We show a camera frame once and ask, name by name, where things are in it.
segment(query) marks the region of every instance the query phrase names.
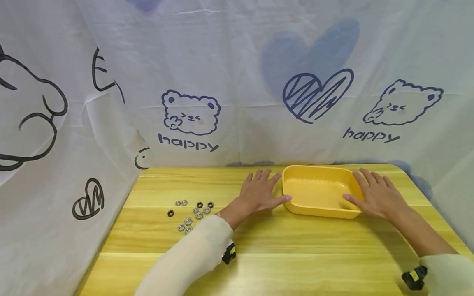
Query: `tray rim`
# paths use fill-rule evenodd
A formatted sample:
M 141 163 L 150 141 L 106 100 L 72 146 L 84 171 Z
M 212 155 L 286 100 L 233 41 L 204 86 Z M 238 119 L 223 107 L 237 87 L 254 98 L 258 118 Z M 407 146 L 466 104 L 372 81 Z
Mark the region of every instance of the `tray rim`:
M 283 169 L 282 172 L 282 187 L 283 187 L 283 194 L 286 195 L 287 193 L 285 192 L 285 172 L 288 168 L 293 168 L 293 167 L 313 167 L 313 168 L 322 168 L 322 169 L 328 169 L 328 170 L 345 170 L 348 171 L 352 174 L 353 171 L 346 169 L 346 168 L 341 168 L 341 167 L 331 167 L 331 166 L 322 166 L 322 165 L 300 165 L 300 164 L 292 164 L 287 166 L 286 168 Z M 305 209 L 321 209 L 321 210 L 328 210 L 328 211 L 333 211 L 333 212 L 346 212 L 346 213 L 362 213 L 361 210 L 348 210 L 348 209 L 336 209 L 333 207 L 320 207 L 320 206 L 300 206 L 292 202 L 290 200 L 287 202 L 285 205 L 291 204 L 291 207 L 295 208 L 305 208 Z

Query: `yellow plastic tray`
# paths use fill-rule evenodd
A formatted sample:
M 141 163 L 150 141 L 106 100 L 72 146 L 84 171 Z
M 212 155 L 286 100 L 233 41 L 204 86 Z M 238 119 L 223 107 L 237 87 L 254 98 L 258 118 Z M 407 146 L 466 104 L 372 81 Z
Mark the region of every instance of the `yellow plastic tray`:
M 354 219 L 361 211 L 343 199 L 349 193 L 364 200 L 352 171 L 335 167 L 291 165 L 283 170 L 285 206 L 295 214 Z

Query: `cartoon drawing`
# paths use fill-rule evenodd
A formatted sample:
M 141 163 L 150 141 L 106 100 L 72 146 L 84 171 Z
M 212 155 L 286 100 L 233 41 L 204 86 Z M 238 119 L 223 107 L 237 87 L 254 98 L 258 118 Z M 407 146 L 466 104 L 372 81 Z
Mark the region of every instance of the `cartoon drawing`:
M 115 80 L 112 81 L 108 75 L 102 74 L 102 73 L 107 73 L 107 70 L 103 67 L 97 66 L 97 63 L 98 63 L 97 60 L 99 60 L 99 63 L 100 61 L 104 61 L 104 58 L 101 55 L 99 55 L 98 47 L 95 50 L 94 56 L 92 58 L 92 83 L 94 83 L 95 89 L 98 91 L 106 91 L 109 88 L 117 85 L 120 91 L 120 95 L 122 96 L 122 101 L 125 104 L 125 97 L 123 96 L 122 88 L 119 86 L 119 84 Z M 97 83 L 98 80 L 106 81 L 105 83 L 106 85 L 104 87 L 100 87 Z
M 375 125 L 401 126 L 414 122 L 438 103 L 444 91 L 435 87 L 422 87 L 398 79 L 387 87 L 363 121 Z
M 335 23 L 311 46 L 297 33 L 275 33 L 260 62 L 270 92 L 298 120 L 312 124 L 351 86 L 354 72 L 344 68 L 358 39 L 359 22 L 353 18 Z
M 209 135 L 217 129 L 220 105 L 213 97 L 182 95 L 168 90 L 161 96 L 164 125 L 185 134 Z
M 304 123 L 313 122 L 328 112 L 342 98 L 354 81 L 354 72 L 343 69 L 321 85 L 311 73 L 292 77 L 283 89 L 283 102 Z
M 138 155 L 135 156 L 135 166 L 137 167 L 137 169 L 140 169 L 140 170 L 146 170 L 148 169 L 148 167 L 146 167 L 144 165 L 144 159 L 146 159 L 147 157 L 150 158 L 150 147 L 146 147 L 146 148 L 143 148 L 142 150 L 138 151 Z
M 25 81 L 28 81 L 28 87 L 25 87 Z M 18 125 L 18 136 L 13 136 L 12 139 L 21 139 L 25 135 L 21 134 L 22 126 L 33 118 L 41 118 L 45 120 L 49 126 L 51 126 L 52 135 L 49 144 L 45 146 L 45 149 L 38 151 L 33 156 L 22 156 L 18 154 L 3 154 L 0 153 L 0 171 L 11 171 L 19 168 L 27 161 L 34 161 L 45 157 L 53 148 L 56 142 L 57 128 L 54 124 L 55 117 L 64 116 L 67 113 L 68 102 L 63 91 L 53 82 L 47 79 L 42 79 L 36 76 L 29 68 L 27 68 L 20 61 L 12 56 L 9 56 L 3 52 L 3 48 L 0 45 L 0 93 L 5 102 L 2 103 L 2 108 L 8 108 L 12 106 L 8 101 L 15 100 L 20 101 L 27 99 L 31 102 L 26 106 L 25 110 L 27 113 L 31 112 L 31 108 L 40 108 L 36 112 L 27 114 L 23 119 L 19 120 Z M 59 111 L 54 111 L 52 106 L 62 105 Z M 2 126 L 2 129 L 7 130 L 8 126 Z
M 90 191 L 89 185 L 94 186 L 92 191 Z M 76 200 L 73 204 L 73 217 L 77 220 L 86 220 L 92 218 L 104 208 L 104 192 L 102 190 L 102 185 L 100 185 L 96 178 L 90 178 L 87 180 L 84 191 L 86 195 Z

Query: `white fabric backdrop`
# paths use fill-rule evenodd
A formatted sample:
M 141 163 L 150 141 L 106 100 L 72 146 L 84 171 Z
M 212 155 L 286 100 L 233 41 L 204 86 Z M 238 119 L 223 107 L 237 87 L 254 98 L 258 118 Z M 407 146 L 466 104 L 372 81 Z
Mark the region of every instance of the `white fabric backdrop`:
M 71 295 L 150 166 L 393 163 L 472 249 L 473 13 L 0 0 L 0 295 Z

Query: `finger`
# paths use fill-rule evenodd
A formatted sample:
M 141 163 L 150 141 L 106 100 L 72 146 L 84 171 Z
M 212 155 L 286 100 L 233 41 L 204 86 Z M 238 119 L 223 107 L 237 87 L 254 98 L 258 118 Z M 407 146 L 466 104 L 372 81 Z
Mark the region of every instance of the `finger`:
M 377 174 L 376 172 L 372 172 L 371 173 L 372 176 L 375 178 L 375 180 L 377 181 L 377 184 L 379 185 L 385 185 L 385 181 L 383 180 L 382 176 Z
M 266 182 L 266 181 L 268 180 L 268 176 L 270 175 L 271 172 L 272 172 L 272 170 L 270 170 L 270 169 L 266 170 L 266 171 L 262 174 L 260 180 L 262 180 L 263 182 Z
M 289 202 L 291 199 L 291 195 L 282 195 L 280 197 L 273 198 L 270 202 L 270 209 L 273 210 L 277 206 Z
M 385 184 L 387 184 L 387 187 L 390 188 L 390 189 L 397 189 L 395 187 L 395 185 L 392 183 L 392 180 L 390 180 L 387 176 L 384 176 L 383 177 L 383 180 L 385 182 Z
M 278 182 L 278 180 L 280 179 L 280 177 L 282 176 L 282 174 L 280 172 L 276 173 L 271 179 L 270 181 L 268 181 L 268 185 L 273 189 L 273 187 L 275 187 L 276 183 Z
M 253 173 L 250 173 L 250 174 L 247 176 L 247 179 L 245 179 L 244 184 L 247 184 L 247 183 L 249 183 L 250 181 L 252 181 L 253 175 L 254 175 Z
M 364 175 L 364 177 L 367 180 L 367 183 L 369 183 L 369 185 L 373 185 L 373 184 L 377 183 L 375 178 L 372 176 L 372 174 L 368 170 L 366 170 L 364 168 L 361 168 L 360 171 Z
M 365 212 L 365 201 L 362 201 L 351 194 L 343 194 L 342 197 Z
M 357 181 L 357 183 L 359 183 L 359 186 L 362 189 L 362 192 L 364 192 L 369 186 L 369 184 L 358 172 L 354 171 L 352 172 L 352 174 L 354 175 L 354 178 Z
M 255 181 L 260 180 L 261 176 L 262 176 L 262 169 L 258 169 L 258 171 L 255 173 L 254 180 Z

